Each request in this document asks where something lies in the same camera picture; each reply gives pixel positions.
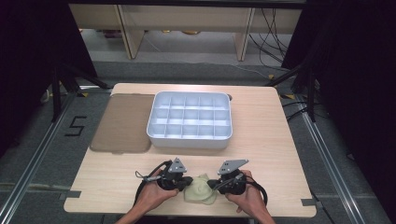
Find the wooden table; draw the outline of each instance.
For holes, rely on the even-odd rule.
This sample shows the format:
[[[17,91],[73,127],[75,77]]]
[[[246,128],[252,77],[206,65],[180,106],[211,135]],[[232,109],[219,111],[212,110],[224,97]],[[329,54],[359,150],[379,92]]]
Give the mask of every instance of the wooden table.
[[[217,170],[225,160],[248,159],[242,169],[250,170],[265,187],[268,210],[274,217],[313,217],[315,206],[303,206],[312,199],[290,129],[277,92],[271,87],[204,86],[171,84],[126,84],[114,87],[115,93],[159,91],[221,91],[230,94],[233,136],[222,150],[163,149],[151,146],[146,153],[112,154],[88,148],[78,170],[72,191],[78,198],[67,198],[64,209],[72,213],[126,213],[134,202],[141,179],[134,172],[149,174],[163,161],[179,157],[188,168],[185,175],[208,174],[219,178]],[[236,205],[223,195],[215,203],[185,203],[183,192],[149,212],[162,216],[247,217],[235,213]]]

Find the metal rail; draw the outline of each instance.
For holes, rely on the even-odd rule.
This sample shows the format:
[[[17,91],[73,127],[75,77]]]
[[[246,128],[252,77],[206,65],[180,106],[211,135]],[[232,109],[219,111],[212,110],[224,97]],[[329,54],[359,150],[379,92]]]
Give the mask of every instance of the metal rail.
[[[30,159],[29,164],[26,166],[23,174],[11,191],[6,202],[2,205],[0,211],[1,224],[8,224],[9,221],[12,219],[13,215],[15,214],[26,190],[29,188],[31,180],[33,179],[47,151],[50,148],[50,144],[52,143],[55,134],[57,133],[60,125],[62,124],[65,112],[75,98],[75,93],[68,93],[68,95],[66,96],[61,114],[49,126],[43,140],[41,140],[40,145],[35,150],[35,154],[33,155],[32,159]]]
[[[303,101],[304,99],[302,96],[296,95],[296,100]],[[342,177],[334,159],[332,158],[332,153],[327,148],[327,145],[320,134],[317,124],[311,121],[311,118],[309,118],[307,113],[303,113],[303,118],[351,222],[357,224],[366,223],[345,179]]]

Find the hand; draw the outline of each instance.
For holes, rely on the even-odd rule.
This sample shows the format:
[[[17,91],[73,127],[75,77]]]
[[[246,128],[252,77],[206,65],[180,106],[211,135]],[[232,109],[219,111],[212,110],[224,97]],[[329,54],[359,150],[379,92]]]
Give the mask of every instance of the hand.
[[[158,175],[160,171],[160,169],[157,170],[152,176]],[[141,206],[148,212],[160,206],[167,199],[175,197],[177,194],[178,189],[165,190],[158,186],[157,181],[149,182],[140,192],[135,206]]]
[[[158,175],[160,171],[160,169],[157,170],[152,176]],[[136,204],[125,216],[117,221],[117,224],[136,223],[148,211],[160,206],[164,201],[175,197],[177,194],[178,189],[165,190],[158,186],[157,181],[149,182],[140,192]]]
[[[242,171],[247,176],[247,181],[253,181],[251,179],[252,174],[250,171]],[[271,218],[267,207],[262,200],[262,195],[260,191],[253,186],[247,184],[245,192],[241,195],[234,195],[230,193],[226,193],[225,197],[228,201],[236,203],[238,208],[236,209],[236,213],[240,213],[244,211],[251,217],[254,217],[262,223],[275,223],[274,220]]]

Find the gray floor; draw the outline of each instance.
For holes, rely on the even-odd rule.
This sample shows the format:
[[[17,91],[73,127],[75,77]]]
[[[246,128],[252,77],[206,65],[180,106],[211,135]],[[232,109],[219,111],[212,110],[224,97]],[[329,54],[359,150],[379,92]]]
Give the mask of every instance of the gray floor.
[[[246,59],[238,62],[232,34],[185,35],[181,32],[167,34],[161,31],[146,32],[137,58],[132,61],[127,59],[121,39],[106,39],[101,32],[94,30],[84,30],[82,36],[100,78],[108,84],[121,81],[158,83],[193,81],[202,84],[262,86],[268,81],[269,75],[277,77],[282,74],[280,71],[262,66],[259,51],[251,41],[248,43]],[[257,41],[260,40],[258,35],[253,37]],[[285,44],[290,40],[289,35],[280,37]],[[269,50],[280,57],[276,50],[270,48]],[[280,66],[268,56],[262,56],[262,61],[266,65]],[[289,94],[291,82],[292,78],[279,84],[277,87],[279,94]],[[98,91],[89,93],[87,97],[74,99],[11,223],[113,223],[117,220],[118,215],[67,214],[63,210],[64,201],[60,198],[73,183],[96,124],[106,107],[108,95],[108,92]],[[283,105],[291,102],[294,100],[281,99]],[[285,116],[288,116],[298,111],[299,107],[288,105],[284,110]],[[347,158],[347,148],[326,113],[326,108],[318,105],[315,111],[320,132],[366,223],[390,223],[359,167]],[[12,186],[19,180],[46,134],[50,126],[51,113],[51,101],[40,106],[21,134],[21,143],[17,147],[10,148],[0,160],[0,203],[6,201]],[[65,136],[67,133],[76,131],[69,128],[75,116],[86,117],[78,120],[78,125],[84,126],[84,131],[79,137],[67,137]],[[309,187],[323,203],[335,223],[351,223],[303,117],[300,115],[292,119],[289,126]],[[153,222],[247,223],[244,219],[192,220],[182,217],[172,219],[145,217],[141,221],[141,223]],[[276,222],[331,223],[322,208],[318,208],[317,215],[312,218],[276,217]]]

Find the human hand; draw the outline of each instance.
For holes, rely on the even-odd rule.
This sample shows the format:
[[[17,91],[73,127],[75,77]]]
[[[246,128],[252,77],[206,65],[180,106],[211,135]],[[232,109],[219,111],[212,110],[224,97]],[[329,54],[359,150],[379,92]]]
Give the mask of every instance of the human hand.
[[[152,176],[158,175],[160,171],[161,169],[157,170]],[[140,192],[135,206],[143,208],[146,213],[177,194],[178,189],[165,190],[158,186],[157,181],[148,182]]]
[[[247,181],[254,181],[250,171],[242,170],[242,173],[247,176]],[[243,194],[234,195],[226,193],[225,197],[228,199],[228,201],[238,205],[236,213],[244,211],[251,217],[258,219],[260,223],[275,223],[271,218],[264,201],[262,200],[260,191],[255,187],[247,184]]]
[[[157,170],[152,176],[158,175],[160,171],[160,169]],[[136,204],[116,224],[136,223],[148,211],[160,206],[164,201],[175,197],[177,194],[178,189],[165,190],[158,186],[157,181],[149,182],[140,191]]]

